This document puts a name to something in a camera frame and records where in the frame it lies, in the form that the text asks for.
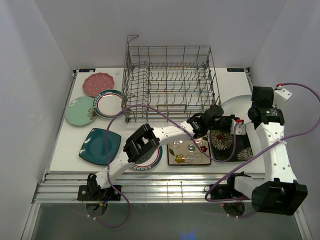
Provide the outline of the white oval plate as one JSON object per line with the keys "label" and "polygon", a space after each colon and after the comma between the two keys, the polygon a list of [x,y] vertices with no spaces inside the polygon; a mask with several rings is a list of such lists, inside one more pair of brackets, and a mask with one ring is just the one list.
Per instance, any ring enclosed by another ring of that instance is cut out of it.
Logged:
{"label": "white oval plate", "polygon": [[223,102],[221,107],[224,111],[223,116],[234,115],[235,117],[244,120],[244,124],[248,124],[251,120],[248,117],[248,111],[252,107],[252,96],[239,95]]}

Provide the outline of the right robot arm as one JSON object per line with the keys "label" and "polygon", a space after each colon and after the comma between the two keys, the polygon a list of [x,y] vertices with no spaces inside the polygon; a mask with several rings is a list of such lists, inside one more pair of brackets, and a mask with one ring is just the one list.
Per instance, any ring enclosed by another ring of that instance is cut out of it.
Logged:
{"label": "right robot arm", "polygon": [[299,184],[288,157],[284,137],[284,115],[274,103],[276,91],[255,86],[252,90],[248,118],[254,126],[263,151],[264,182],[244,172],[227,179],[226,194],[237,199],[249,198],[256,212],[292,216],[308,195],[307,186]]}

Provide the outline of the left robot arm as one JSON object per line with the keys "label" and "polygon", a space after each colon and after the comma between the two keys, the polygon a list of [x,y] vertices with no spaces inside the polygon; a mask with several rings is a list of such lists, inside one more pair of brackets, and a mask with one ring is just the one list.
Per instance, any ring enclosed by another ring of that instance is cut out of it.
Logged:
{"label": "left robot arm", "polygon": [[233,131],[232,123],[241,122],[241,119],[233,114],[223,114],[220,106],[212,105],[205,112],[196,113],[180,124],[174,122],[171,126],[155,128],[148,123],[143,124],[125,141],[122,151],[114,146],[115,133],[105,130],[102,146],[106,168],[88,175],[86,185],[79,188],[78,200],[116,200],[114,192],[119,192],[121,186],[113,186],[112,182],[134,164],[148,161],[160,146],[179,140],[195,140],[205,136],[209,130]]}

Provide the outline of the black floral square plate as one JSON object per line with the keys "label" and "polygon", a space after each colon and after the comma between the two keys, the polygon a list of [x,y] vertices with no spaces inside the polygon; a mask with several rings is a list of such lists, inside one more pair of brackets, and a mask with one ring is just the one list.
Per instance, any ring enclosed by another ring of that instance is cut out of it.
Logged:
{"label": "black floral square plate", "polygon": [[247,134],[235,136],[234,153],[232,153],[234,148],[233,134],[211,130],[209,137],[212,153],[217,161],[221,162],[229,159],[229,162],[243,162],[253,157],[252,147]]}

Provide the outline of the right corner logo sticker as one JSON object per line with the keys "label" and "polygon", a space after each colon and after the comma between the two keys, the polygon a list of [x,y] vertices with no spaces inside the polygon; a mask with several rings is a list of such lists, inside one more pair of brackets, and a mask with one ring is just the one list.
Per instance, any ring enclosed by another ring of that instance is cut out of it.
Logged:
{"label": "right corner logo sticker", "polygon": [[227,70],[228,72],[233,72],[233,73],[245,72],[245,69],[244,69],[244,68],[231,68],[231,67],[228,67],[226,70]]}

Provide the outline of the corner logo sticker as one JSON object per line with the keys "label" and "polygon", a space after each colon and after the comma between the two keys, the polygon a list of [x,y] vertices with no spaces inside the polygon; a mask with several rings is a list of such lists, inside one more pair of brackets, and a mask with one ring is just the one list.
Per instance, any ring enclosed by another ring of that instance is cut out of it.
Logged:
{"label": "corner logo sticker", "polygon": [[80,68],[78,70],[79,73],[94,73],[95,71],[95,68]]}
{"label": "corner logo sticker", "polygon": [[244,68],[231,68],[231,67],[228,67],[226,70],[227,70],[228,72],[233,72],[233,73],[245,72],[245,69],[244,69]]}

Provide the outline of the beige floral square plate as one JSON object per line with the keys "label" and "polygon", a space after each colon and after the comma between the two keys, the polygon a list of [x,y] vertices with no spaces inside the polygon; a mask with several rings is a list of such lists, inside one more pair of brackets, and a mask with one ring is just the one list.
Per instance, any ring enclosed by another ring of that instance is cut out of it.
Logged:
{"label": "beige floral square plate", "polygon": [[179,140],[167,145],[169,166],[209,166],[212,160],[201,151],[210,156],[210,147],[206,136],[192,140]]}

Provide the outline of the striped rim plate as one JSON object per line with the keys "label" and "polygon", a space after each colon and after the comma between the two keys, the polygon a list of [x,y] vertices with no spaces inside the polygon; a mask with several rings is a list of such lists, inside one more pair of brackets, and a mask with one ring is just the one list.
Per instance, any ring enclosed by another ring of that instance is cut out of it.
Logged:
{"label": "striped rim plate", "polygon": [[93,99],[93,109],[102,118],[113,118],[122,110],[122,93],[115,89],[108,89],[98,93]]}
{"label": "striped rim plate", "polygon": [[134,172],[145,172],[145,171],[149,171],[153,168],[155,168],[161,158],[163,156],[163,147],[160,146],[157,148],[157,150],[153,153],[153,155],[151,156],[151,158],[149,160],[147,160],[144,163],[140,163],[140,164],[134,164],[133,166],[131,166],[131,168],[129,169],[129,171],[134,171]]}

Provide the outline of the striped rim plate rear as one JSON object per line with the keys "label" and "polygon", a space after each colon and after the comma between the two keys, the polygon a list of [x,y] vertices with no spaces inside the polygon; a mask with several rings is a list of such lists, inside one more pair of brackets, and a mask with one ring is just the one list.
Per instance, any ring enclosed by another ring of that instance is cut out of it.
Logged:
{"label": "striped rim plate rear", "polygon": [[115,89],[108,89],[98,93],[93,99],[93,109],[102,118],[113,118],[122,110],[122,93]]}

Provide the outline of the teal square plate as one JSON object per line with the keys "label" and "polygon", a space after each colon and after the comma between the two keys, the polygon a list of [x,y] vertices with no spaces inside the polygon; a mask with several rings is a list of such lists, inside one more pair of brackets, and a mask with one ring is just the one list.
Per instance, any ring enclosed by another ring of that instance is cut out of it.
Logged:
{"label": "teal square plate", "polygon": [[[111,163],[120,148],[122,137],[109,131],[107,135],[107,145],[109,153],[109,162]],[[107,150],[106,150],[106,130],[101,128],[93,128],[85,138],[78,156],[83,160],[99,166],[106,166]]]}

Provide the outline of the pink dotted plate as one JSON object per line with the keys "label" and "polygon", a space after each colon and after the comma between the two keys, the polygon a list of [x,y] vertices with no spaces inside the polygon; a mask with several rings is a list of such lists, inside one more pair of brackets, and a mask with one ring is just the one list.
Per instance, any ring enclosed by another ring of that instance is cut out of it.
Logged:
{"label": "pink dotted plate", "polygon": [[115,86],[114,78],[105,72],[98,72],[87,77],[83,84],[83,92],[89,97],[95,97],[100,92],[113,89]]}

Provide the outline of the mint green plate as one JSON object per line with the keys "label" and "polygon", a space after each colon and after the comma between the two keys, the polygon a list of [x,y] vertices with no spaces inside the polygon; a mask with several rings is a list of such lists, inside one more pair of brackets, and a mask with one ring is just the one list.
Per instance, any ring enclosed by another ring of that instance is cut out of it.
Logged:
{"label": "mint green plate", "polygon": [[93,108],[94,99],[90,96],[81,96],[72,100],[65,109],[65,119],[74,126],[85,126],[93,122],[97,113]]}

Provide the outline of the left corner logo sticker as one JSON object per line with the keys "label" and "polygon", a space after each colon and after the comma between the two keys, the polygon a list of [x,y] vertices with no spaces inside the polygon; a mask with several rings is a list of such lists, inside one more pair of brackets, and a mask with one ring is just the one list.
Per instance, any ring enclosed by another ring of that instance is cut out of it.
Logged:
{"label": "left corner logo sticker", "polygon": [[78,70],[79,73],[94,73],[95,71],[95,68],[80,68]]}

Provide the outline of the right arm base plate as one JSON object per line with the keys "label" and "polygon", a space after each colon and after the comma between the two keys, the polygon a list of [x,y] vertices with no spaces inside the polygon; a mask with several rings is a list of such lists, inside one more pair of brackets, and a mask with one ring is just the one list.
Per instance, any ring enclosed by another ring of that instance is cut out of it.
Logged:
{"label": "right arm base plate", "polygon": [[219,184],[216,186],[206,198],[207,201],[209,200],[234,200],[235,197],[232,196],[232,192],[230,188],[226,184]]}

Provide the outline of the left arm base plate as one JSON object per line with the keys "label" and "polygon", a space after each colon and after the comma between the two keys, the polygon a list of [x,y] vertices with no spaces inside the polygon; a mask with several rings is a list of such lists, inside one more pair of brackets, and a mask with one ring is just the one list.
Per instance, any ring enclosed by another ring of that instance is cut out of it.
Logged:
{"label": "left arm base plate", "polygon": [[93,195],[87,185],[80,185],[76,199],[78,201],[119,201],[121,195],[112,187],[101,189],[97,194]]}

